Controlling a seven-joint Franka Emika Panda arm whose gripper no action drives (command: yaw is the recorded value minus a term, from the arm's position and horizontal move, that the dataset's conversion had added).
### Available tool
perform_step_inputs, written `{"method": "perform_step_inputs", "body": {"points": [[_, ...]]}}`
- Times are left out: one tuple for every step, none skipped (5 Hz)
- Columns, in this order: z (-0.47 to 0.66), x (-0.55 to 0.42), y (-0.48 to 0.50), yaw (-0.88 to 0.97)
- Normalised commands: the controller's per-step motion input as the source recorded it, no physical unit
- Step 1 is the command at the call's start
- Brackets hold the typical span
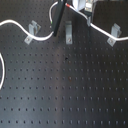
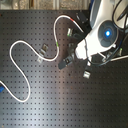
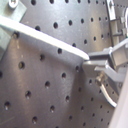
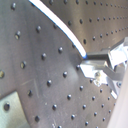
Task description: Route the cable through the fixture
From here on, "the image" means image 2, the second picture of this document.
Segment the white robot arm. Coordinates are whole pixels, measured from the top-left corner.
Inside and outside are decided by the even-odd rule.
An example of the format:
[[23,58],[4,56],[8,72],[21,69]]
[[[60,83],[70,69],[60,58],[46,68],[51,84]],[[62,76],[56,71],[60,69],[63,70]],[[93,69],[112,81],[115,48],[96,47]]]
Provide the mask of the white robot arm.
[[89,29],[76,33],[68,30],[68,35],[79,41],[72,44],[69,55],[63,59],[58,67],[65,68],[71,64],[74,57],[86,60],[87,66],[83,76],[90,77],[90,67],[99,67],[110,61],[120,50],[124,41],[121,39],[116,45],[119,33],[126,35],[128,30],[128,0],[94,0],[90,11]]

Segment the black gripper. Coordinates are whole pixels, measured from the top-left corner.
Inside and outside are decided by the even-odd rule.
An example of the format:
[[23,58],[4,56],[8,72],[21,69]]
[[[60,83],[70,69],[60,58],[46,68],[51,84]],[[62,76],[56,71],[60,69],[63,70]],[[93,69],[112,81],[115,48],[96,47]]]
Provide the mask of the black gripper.
[[[85,44],[84,43],[81,43],[81,44],[70,43],[69,44],[69,54],[70,54],[69,56],[64,58],[58,64],[59,69],[63,69],[66,66],[70,65],[73,62],[73,58],[77,58],[80,60],[86,60],[87,55],[86,55]],[[83,77],[89,79],[89,77],[91,75],[91,70],[92,70],[91,63],[88,61],[87,65],[85,67],[85,71],[83,73]]]

